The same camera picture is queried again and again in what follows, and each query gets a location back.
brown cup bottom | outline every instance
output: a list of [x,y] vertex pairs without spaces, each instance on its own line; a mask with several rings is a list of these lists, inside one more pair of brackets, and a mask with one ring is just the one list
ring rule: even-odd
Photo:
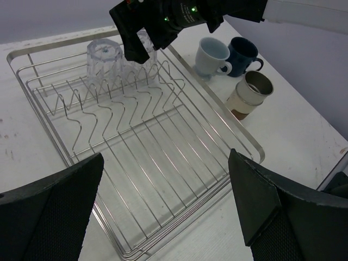
[[240,113],[239,111],[232,110],[231,113],[238,119],[244,120],[249,114]]

metal tray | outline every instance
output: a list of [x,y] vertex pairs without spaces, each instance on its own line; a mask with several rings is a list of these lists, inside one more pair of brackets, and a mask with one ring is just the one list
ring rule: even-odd
[[93,213],[122,259],[148,259],[231,191],[231,148],[265,155],[172,46],[146,79],[88,85],[86,47],[106,37],[121,42],[109,30],[7,60],[66,166],[102,153]]

glass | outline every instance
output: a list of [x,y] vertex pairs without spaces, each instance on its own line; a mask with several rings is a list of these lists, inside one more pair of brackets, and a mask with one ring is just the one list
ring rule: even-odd
[[134,75],[136,76],[136,81],[141,83],[146,83],[147,80],[154,79],[157,74],[157,68],[154,64],[157,63],[157,51],[153,48],[153,43],[145,30],[140,30],[137,33],[141,43],[145,47],[148,55],[150,56],[149,60],[147,60],[144,64],[138,64],[134,61],[127,61],[124,58],[125,69],[123,72],[123,80],[126,83],[134,82]]
[[110,90],[121,87],[122,57],[123,51],[117,42],[109,39],[92,41],[87,47],[88,85],[103,86],[107,82]]

dark blue mug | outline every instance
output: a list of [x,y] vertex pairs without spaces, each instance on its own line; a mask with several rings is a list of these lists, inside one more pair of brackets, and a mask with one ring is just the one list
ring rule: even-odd
[[263,61],[257,58],[259,51],[256,46],[243,37],[235,37],[228,45],[230,51],[229,58],[226,60],[232,64],[232,71],[228,74],[231,77],[239,77],[246,72],[246,69],[252,62],[258,61],[261,66],[256,71],[260,71],[263,67]]

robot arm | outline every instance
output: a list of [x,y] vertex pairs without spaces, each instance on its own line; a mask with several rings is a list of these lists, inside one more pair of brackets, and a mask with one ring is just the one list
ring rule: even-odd
[[348,34],[347,0],[124,0],[110,10],[127,60],[149,58],[137,32],[146,29],[156,50],[165,49],[184,28],[206,23],[212,33],[229,15],[253,22],[303,24]]
[[110,10],[125,47],[127,60],[149,58],[137,32],[146,29],[156,50],[165,49],[184,28],[206,23],[214,32],[230,15],[263,21],[268,0],[125,0]]

